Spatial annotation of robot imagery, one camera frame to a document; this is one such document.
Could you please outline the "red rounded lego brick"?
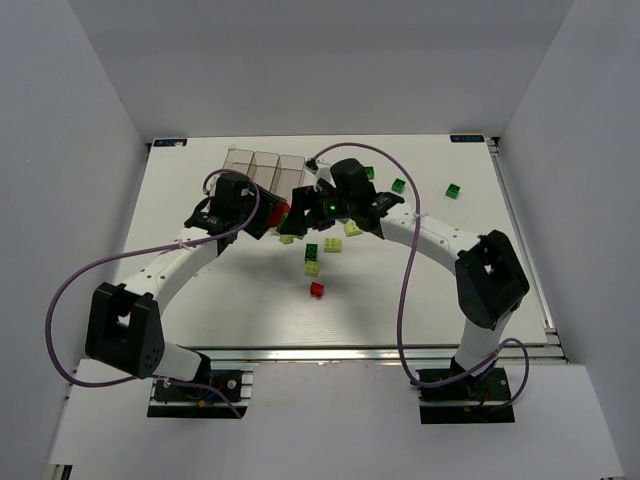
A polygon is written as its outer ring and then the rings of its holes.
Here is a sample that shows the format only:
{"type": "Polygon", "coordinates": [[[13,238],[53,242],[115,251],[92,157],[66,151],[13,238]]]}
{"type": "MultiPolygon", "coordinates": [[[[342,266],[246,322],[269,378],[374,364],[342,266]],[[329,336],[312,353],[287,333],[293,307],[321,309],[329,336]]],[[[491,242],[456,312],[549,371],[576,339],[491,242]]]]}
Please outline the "red rounded lego brick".
{"type": "Polygon", "coordinates": [[[290,211],[290,206],[288,203],[282,203],[278,205],[271,214],[271,217],[268,221],[268,227],[277,228],[280,225],[281,221],[289,213],[289,211],[290,211]]]}

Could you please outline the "lime 2x2 lego brick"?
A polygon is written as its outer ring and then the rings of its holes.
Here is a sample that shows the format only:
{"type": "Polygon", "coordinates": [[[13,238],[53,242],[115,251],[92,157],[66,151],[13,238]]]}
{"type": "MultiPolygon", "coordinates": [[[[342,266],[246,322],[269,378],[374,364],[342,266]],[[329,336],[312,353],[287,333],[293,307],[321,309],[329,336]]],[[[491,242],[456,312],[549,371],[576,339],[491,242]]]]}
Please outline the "lime 2x2 lego brick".
{"type": "Polygon", "coordinates": [[[317,277],[320,271],[319,263],[316,261],[307,261],[305,263],[304,273],[307,276],[317,277]]]}
{"type": "Polygon", "coordinates": [[[279,237],[279,241],[283,244],[283,245],[289,245],[292,244],[295,240],[295,237],[293,235],[281,235],[279,237]]]}

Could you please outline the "green 2x3 lego brick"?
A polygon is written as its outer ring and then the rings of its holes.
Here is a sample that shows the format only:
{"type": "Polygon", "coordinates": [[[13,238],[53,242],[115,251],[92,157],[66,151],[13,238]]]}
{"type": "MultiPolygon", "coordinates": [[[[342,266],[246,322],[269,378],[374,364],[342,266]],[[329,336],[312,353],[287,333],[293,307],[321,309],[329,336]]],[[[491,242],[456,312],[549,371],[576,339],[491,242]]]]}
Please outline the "green 2x3 lego brick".
{"type": "Polygon", "coordinates": [[[305,261],[317,262],[319,256],[319,246],[316,243],[307,243],[305,246],[305,261]]]}

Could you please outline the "lime 2x3 lego brick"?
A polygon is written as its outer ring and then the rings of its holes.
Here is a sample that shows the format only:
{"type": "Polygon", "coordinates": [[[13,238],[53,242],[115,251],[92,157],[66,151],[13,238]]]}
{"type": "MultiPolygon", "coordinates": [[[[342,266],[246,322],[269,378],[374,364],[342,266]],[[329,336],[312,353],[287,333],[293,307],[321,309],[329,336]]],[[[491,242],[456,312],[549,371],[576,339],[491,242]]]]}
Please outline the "lime 2x3 lego brick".
{"type": "Polygon", "coordinates": [[[343,243],[340,238],[329,237],[324,240],[324,251],[326,253],[341,253],[343,243]]]}

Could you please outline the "small red lego brick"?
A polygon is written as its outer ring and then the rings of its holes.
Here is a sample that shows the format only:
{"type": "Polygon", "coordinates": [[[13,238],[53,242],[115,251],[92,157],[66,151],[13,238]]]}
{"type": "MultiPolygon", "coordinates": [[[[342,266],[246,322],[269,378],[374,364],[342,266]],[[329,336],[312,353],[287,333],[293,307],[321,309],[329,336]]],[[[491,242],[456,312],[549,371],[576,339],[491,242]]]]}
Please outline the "small red lego brick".
{"type": "Polygon", "coordinates": [[[323,284],[318,282],[312,282],[309,287],[310,295],[315,298],[322,298],[325,292],[323,284]]]}

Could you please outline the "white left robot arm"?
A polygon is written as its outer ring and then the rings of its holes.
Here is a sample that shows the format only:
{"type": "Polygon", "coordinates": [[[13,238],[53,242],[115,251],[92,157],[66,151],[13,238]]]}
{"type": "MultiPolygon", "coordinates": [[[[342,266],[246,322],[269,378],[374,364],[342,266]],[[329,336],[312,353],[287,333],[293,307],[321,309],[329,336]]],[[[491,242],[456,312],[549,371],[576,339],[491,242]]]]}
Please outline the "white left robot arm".
{"type": "Polygon", "coordinates": [[[165,340],[161,316],[176,294],[244,231],[260,239],[287,208],[279,197],[227,170],[185,220],[169,246],[138,273],[94,291],[86,355],[135,378],[203,384],[209,359],[165,340]]]}

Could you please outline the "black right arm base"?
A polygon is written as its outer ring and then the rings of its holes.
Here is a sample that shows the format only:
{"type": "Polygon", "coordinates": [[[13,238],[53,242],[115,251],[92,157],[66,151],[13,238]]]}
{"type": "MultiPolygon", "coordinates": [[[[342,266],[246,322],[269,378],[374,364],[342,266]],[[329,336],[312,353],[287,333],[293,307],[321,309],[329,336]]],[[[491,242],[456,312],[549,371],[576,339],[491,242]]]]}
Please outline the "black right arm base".
{"type": "Polygon", "coordinates": [[[465,378],[439,388],[418,388],[422,425],[511,424],[512,395],[506,372],[494,368],[481,380],[465,378]]]}

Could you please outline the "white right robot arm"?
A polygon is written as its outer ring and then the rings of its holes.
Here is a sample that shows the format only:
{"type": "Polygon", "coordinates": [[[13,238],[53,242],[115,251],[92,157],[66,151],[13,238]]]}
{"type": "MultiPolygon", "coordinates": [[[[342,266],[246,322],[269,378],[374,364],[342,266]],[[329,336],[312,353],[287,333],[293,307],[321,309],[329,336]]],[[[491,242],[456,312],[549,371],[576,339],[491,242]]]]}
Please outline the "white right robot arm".
{"type": "Polygon", "coordinates": [[[353,158],[327,171],[328,178],[318,174],[314,185],[293,189],[282,233],[302,236],[349,219],[364,232],[435,261],[454,275],[465,316],[452,369],[472,377],[492,369],[504,328],[530,289],[508,236],[498,230],[468,233],[419,213],[401,196],[377,191],[353,158]]]}

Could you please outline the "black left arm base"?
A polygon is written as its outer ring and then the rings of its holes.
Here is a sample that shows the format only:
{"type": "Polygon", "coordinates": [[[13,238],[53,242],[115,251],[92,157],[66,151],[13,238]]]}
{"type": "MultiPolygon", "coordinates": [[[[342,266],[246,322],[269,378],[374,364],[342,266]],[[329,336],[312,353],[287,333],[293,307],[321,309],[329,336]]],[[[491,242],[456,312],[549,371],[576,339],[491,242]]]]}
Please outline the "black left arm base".
{"type": "Polygon", "coordinates": [[[162,419],[239,420],[248,409],[253,378],[252,370],[214,369],[206,381],[209,389],[155,380],[147,416],[162,419]]]}

